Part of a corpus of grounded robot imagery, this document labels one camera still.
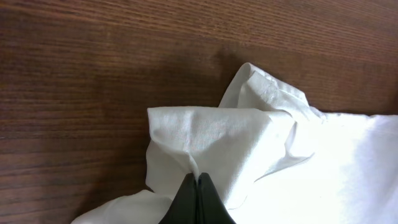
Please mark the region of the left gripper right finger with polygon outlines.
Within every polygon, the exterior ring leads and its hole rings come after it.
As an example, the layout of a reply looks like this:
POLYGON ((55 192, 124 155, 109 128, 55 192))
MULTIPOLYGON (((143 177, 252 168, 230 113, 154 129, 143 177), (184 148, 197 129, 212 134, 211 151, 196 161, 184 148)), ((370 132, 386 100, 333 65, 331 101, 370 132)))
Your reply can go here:
POLYGON ((235 224, 225 208, 217 189, 207 173, 201 173, 198 179, 197 223, 199 224, 235 224))

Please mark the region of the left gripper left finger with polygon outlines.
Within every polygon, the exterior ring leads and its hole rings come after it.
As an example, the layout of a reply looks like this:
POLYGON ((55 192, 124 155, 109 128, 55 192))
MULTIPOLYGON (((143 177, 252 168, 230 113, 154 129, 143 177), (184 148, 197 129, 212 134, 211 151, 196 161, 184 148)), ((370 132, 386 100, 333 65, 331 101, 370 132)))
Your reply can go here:
POLYGON ((193 174, 183 179, 167 213, 159 224, 195 224, 197 211, 197 184, 193 174))

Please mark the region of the white t-shirt with robot print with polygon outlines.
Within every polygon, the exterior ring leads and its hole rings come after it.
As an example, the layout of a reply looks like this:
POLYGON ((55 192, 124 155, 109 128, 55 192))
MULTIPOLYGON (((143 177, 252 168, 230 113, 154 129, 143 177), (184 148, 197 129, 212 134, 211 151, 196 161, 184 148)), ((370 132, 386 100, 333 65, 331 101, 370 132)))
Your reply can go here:
POLYGON ((198 188, 203 172, 236 223, 397 222, 395 115, 321 112, 250 63, 216 108, 147 114, 147 188, 76 223, 159 223, 185 176, 198 188))

